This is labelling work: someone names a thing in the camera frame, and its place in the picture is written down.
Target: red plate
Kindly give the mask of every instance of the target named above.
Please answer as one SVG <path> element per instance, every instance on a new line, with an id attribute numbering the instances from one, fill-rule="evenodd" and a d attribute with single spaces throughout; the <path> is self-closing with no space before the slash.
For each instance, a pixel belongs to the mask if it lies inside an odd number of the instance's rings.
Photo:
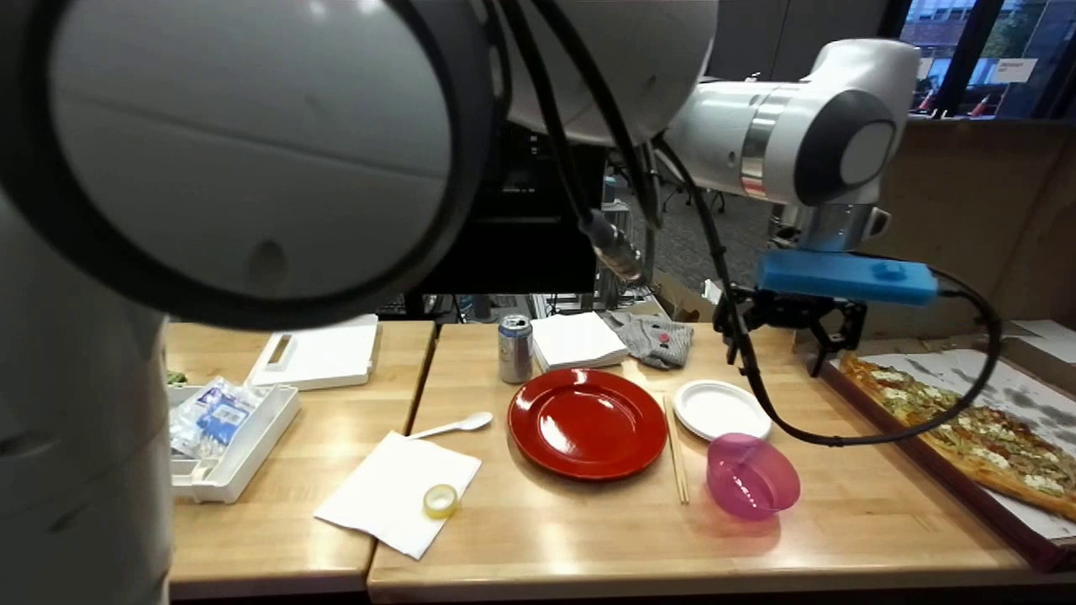
<path id="1" fill-rule="evenodd" d="M 594 370 L 556 370 L 510 400 L 510 443 L 576 482 L 616 482 L 649 469 L 669 436 L 661 408 L 634 385 Z"/>

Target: pizza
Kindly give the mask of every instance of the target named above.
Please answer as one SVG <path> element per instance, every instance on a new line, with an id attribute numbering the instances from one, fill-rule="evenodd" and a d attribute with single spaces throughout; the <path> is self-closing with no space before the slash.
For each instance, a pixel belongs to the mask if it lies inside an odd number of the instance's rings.
<path id="1" fill-rule="evenodd" d="M 839 355 L 839 375 L 901 427 L 925 425 L 958 400 L 952 391 L 862 355 Z M 975 404 L 918 441 L 969 482 L 1076 522 L 1076 457 L 1041 441 L 1017 416 Z"/>

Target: wooden table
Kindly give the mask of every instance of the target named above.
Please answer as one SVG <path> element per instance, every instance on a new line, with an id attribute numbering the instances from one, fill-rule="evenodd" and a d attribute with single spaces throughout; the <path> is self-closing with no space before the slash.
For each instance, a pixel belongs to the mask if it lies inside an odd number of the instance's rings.
<path id="1" fill-rule="evenodd" d="M 265 336 L 173 322 L 168 370 L 244 381 Z M 171 592 L 358 592 L 373 543 L 312 519 L 386 429 L 406 429 L 434 322 L 380 322 L 373 381 L 302 392 L 299 416 L 234 505 L 173 505 Z"/>
<path id="2" fill-rule="evenodd" d="M 786 334 L 761 334 L 761 360 L 786 422 L 866 429 L 842 398 L 804 375 Z M 659 400 L 684 381 L 730 381 L 721 342 L 697 327 L 682 375 L 623 363 Z M 619 485 L 572 485 L 534 472 L 506 443 L 510 388 L 498 385 L 491 327 L 445 327 L 412 429 L 495 412 L 485 435 L 440 436 L 485 462 L 456 519 L 423 563 L 377 549 L 373 603 L 485 603 L 550 596 L 718 596 L 809 590 L 1039 581 L 969 509 L 897 448 L 809 448 L 781 429 L 804 497 L 774 525 L 727 519 L 702 493 L 702 448 L 672 427 L 672 457 Z"/>

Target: cup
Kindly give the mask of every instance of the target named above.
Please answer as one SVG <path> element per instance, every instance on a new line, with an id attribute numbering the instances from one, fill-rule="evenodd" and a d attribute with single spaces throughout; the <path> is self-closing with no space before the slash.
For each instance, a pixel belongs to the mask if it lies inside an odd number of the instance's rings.
<path id="1" fill-rule="evenodd" d="M 770 522 L 800 500 L 800 476 L 765 441 L 727 435 L 709 441 L 706 492 L 734 519 Z"/>

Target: pink cup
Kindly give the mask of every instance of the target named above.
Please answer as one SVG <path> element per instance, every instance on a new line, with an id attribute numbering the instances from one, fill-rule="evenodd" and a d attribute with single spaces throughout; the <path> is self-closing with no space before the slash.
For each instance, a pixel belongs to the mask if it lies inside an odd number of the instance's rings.
<path id="1" fill-rule="evenodd" d="M 770 522 L 800 500 L 800 476 L 765 441 L 727 435 L 709 441 L 706 492 L 734 519 Z"/>

